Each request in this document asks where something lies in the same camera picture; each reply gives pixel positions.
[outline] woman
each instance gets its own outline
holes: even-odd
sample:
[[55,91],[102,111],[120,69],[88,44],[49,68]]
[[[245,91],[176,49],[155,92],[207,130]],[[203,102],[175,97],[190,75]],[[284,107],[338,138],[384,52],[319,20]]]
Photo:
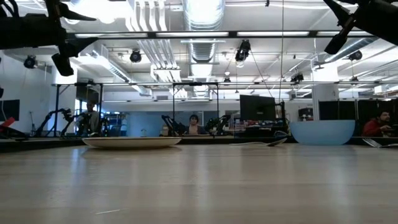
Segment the woman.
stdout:
[[189,127],[187,128],[186,134],[189,135],[199,135],[199,134],[207,134],[207,132],[198,125],[199,117],[195,114],[189,117]]

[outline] pillar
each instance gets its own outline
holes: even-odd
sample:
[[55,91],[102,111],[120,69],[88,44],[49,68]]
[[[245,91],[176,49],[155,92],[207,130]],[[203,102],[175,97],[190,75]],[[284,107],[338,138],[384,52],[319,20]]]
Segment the pillar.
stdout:
[[[312,80],[316,82],[337,82],[338,71],[336,63],[322,65],[323,69],[313,70]],[[312,86],[312,102],[314,120],[319,120],[319,101],[338,100],[337,84],[322,84]]]
[[[69,77],[63,77],[58,72],[55,66],[52,67],[52,74],[53,74],[53,84],[70,84],[77,82],[77,66],[72,64],[72,68],[74,71],[74,75]],[[55,111],[55,103],[57,99],[57,87],[51,87],[51,95],[50,95],[50,104],[49,104],[49,111]],[[76,100],[76,87],[75,86],[61,86],[60,87],[60,96],[58,102],[58,109],[61,108],[69,108],[71,110],[71,114],[75,115],[75,100]],[[55,114],[51,117],[50,121],[47,123],[47,128],[50,130],[55,122]],[[63,118],[63,114],[58,113],[57,119],[57,131],[62,131],[62,129],[68,124],[67,121]],[[67,129],[67,133],[74,132],[74,123],[69,125]]]

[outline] chair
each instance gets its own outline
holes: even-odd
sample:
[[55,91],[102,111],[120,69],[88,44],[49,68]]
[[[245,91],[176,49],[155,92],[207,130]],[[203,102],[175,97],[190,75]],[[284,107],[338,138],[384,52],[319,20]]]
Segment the chair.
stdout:
[[121,125],[114,125],[112,128],[109,130],[109,137],[120,137],[120,132],[121,132]]

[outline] white plate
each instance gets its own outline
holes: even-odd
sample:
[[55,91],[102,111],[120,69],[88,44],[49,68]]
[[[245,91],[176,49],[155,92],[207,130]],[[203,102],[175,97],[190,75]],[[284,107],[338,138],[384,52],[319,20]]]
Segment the white plate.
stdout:
[[92,147],[105,148],[157,148],[173,146],[181,141],[178,137],[161,137],[161,138],[129,138],[129,137],[115,137],[115,138],[84,138],[83,142]]

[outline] blue wall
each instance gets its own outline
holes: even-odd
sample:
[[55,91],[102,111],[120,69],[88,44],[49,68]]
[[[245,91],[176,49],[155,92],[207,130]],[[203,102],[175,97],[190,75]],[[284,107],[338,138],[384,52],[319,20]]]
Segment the blue wall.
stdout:
[[[203,119],[203,124],[206,125],[207,121],[210,118],[217,117],[217,111],[176,111],[175,112],[175,120],[177,122],[181,122],[182,124],[188,126],[189,125],[189,117],[193,114],[198,115],[199,119]],[[162,115],[168,115],[171,118],[173,117],[173,112],[143,112],[143,111],[135,111],[129,112],[129,130],[127,135],[130,137],[140,137],[141,130],[146,130],[147,137],[157,137],[162,130],[163,125],[165,124],[162,120]]]

